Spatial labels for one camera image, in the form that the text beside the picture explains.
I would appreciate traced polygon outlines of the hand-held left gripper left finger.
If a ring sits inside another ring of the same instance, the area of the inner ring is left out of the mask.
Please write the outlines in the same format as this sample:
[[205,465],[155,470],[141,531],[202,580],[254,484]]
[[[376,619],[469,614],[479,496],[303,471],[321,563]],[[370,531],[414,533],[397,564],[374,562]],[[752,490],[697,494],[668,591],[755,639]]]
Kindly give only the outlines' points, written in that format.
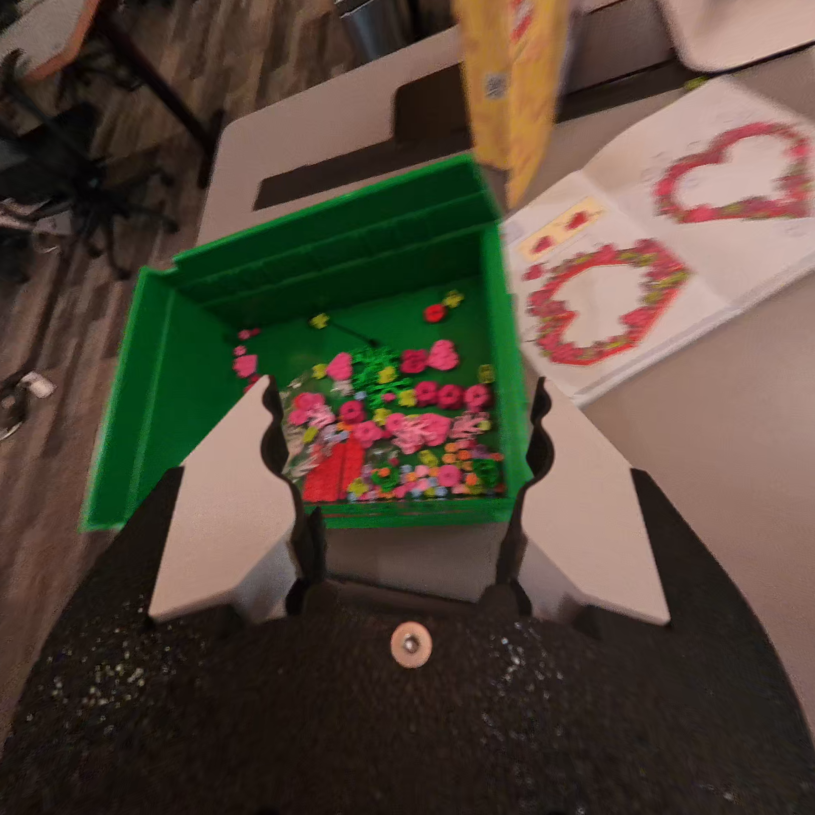
[[284,475],[275,378],[263,376],[184,459],[149,616],[219,606],[259,624],[296,616],[325,580],[325,524]]

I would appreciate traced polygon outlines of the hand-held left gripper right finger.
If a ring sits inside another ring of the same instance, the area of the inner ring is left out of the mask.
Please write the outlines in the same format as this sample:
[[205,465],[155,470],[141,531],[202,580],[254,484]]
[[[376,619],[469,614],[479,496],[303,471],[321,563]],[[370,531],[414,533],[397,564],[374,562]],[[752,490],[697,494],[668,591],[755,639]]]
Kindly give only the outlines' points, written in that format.
[[526,463],[496,563],[521,614],[568,623],[593,606],[663,627],[670,611],[632,466],[541,377]]

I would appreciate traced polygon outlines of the green plastic bin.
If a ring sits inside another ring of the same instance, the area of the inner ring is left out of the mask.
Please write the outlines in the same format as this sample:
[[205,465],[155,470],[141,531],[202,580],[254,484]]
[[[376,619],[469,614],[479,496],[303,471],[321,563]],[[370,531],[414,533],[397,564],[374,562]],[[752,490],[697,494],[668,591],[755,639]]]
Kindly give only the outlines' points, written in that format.
[[435,162],[310,209],[178,255],[169,270],[141,270],[100,428],[80,529],[124,526],[165,472],[179,466],[245,394],[232,367],[237,334],[260,329],[271,367],[291,374],[320,313],[389,337],[394,323],[444,291],[462,289],[468,337],[486,339],[507,494],[494,499],[320,505],[329,528],[505,523],[530,478],[525,376],[514,339],[495,209],[478,165]]

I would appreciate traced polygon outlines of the pile of lego flower pieces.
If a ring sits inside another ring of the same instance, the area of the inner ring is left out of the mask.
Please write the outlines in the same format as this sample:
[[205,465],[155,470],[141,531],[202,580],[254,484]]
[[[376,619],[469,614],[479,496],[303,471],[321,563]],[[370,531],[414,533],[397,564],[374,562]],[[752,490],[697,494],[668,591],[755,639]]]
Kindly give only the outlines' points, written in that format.
[[467,336],[462,289],[444,291],[397,328],[395,306],[374,305],[391,335],[320,313],[291,374],[271,367],[260,329],[238,332],[232,367],[248,391],[261,374],[278,380],[288,455],[282,471],[311,504],[463,501],[507,494],[495,369],[486,339]]

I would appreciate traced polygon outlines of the lego instruction booklet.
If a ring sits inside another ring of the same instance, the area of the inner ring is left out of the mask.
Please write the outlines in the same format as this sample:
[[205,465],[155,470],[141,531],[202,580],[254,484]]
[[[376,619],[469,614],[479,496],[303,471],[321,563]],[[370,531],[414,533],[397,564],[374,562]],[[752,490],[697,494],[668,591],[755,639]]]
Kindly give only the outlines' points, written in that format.
[[813,122],[718,77],[503,224],[521,351],[583,408],[813,268]]

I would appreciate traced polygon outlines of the yellow lego box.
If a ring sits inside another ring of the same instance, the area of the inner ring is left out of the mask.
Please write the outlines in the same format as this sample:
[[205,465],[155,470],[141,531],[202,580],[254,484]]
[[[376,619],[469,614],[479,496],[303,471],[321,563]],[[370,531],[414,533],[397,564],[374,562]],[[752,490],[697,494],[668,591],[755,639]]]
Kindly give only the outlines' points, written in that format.
[[477,160],[504,174],[514,209],[554,126],[571,19],[566,1],[454,1]]

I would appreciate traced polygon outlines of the small white floor object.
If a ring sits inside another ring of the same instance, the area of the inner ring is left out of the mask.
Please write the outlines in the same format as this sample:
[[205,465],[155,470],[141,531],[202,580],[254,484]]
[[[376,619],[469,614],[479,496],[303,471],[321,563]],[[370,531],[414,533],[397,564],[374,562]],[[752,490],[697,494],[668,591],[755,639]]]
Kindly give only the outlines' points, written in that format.
[[31,399],[47,399],[56,386],[36,371],[17,372],[1,384],[1,442],[16,433],[28,418]]

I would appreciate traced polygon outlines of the black office chair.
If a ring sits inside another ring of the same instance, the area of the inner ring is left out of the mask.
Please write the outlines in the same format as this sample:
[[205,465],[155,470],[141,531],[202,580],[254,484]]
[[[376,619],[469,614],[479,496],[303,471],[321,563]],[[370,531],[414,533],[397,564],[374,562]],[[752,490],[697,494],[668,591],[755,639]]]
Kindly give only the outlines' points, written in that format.
[[2,169],[2,214],[28,225],[66,214],[70,235],[84,246],[90,259],[106,258],[117,280],[133,272],[116,256],[115,221],[144,217],[158,222],[169,234],[180,230],[166,212],[145,205],[137,196],[157,179],[172,188],[173,175],[160,165],[117,178],[105,155],[93,156],[98,109],[81,101],[56,114],[37,104],[18,77],[24,52],[15,48],[2,58],[2,100],[10,100],[37,120],[25,134],[2,122],[2,145],[18,149],[18,163]]

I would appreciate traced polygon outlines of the orange edged table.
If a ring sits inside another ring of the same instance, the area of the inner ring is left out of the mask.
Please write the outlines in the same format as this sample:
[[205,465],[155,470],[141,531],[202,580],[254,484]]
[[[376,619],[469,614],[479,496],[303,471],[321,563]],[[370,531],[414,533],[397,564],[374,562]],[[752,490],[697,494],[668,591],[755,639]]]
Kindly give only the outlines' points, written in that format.
[[18,52],[15,78],[38,83],[78,56],[100,1],[24,1],[1,34],[1,58]]

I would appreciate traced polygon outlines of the metal trash can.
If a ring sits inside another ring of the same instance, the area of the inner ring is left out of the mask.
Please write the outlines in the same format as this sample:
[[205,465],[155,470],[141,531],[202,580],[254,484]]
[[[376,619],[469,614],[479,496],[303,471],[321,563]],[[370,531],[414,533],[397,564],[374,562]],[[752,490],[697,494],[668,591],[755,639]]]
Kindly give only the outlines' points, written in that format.
[[415,41],[411,2],[337,1],[334,6],[362,65]]

